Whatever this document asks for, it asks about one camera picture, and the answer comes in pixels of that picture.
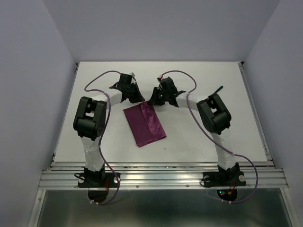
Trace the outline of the purple cloth napkin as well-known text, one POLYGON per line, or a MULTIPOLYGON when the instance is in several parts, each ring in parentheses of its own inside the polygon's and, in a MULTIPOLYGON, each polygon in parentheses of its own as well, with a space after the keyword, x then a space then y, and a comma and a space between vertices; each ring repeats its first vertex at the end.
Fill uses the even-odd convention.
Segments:
POLYGON ((123 110, 136 145, 143 147, 166 138, 166 133, 152 105, 142 102, 123 110))

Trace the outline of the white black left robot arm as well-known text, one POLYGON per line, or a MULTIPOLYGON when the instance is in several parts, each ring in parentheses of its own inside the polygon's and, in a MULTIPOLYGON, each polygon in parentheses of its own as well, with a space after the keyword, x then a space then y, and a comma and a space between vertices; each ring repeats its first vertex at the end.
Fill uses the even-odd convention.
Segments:
POLYGON ((109 121, 111 107, 125 100, 129 100, 132 104, 145 101, 134 73, 125 74, 110 70, 102 75, 107 73, 118 73, 120 75, 118 82, 110 86, 107 91, 89 89, 96 79, 89 82, 84 90, 100 94, 93 97, 81 97, 73 121, 73 129, 81 139, 85 154, 84 170, 82 173, 75 174, 79 188, 103 188, 108 179, 115 178, 113 173, 106 173, 106 162, 100 154, 101 139, 109 121))

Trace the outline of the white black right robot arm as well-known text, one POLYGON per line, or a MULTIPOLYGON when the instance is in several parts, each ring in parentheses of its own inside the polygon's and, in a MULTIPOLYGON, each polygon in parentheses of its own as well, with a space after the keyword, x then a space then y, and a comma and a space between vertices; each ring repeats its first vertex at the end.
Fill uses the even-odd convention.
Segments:
POLYGON ((188 108, 198 111, 204 129, 210 133, 211 141, 215 144, 218 158, 217 172, 204 172, 201 184, 210 188, 228 186, 237 180, 240 171, 233 152, 230 151, 230 121, 231 114, 217 93, 209 96, 191 96, 186 91, 178 91, 172 78, 157 78, 159 85, 155 87, 148 105, 161 106, 165 103, 177 108, 188 108))

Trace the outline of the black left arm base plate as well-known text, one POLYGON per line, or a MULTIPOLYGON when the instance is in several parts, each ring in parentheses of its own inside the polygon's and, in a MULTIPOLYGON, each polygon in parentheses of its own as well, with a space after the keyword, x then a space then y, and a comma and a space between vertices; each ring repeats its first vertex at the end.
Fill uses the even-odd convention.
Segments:
POLYGON ((85 178, 84 173, 75 173, 79 188, 117 188, 117 177, 111 172, 105 172, 104 177, 85 178))

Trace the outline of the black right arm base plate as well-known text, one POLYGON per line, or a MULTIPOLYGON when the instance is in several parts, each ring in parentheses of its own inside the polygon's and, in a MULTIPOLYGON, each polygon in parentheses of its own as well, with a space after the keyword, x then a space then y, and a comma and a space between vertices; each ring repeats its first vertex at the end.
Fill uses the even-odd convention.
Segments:
POLYGON ((203 172, 200 184, 206 188, 246 186, 246 180, 242 171, 232 175, 223 172, 203 172))

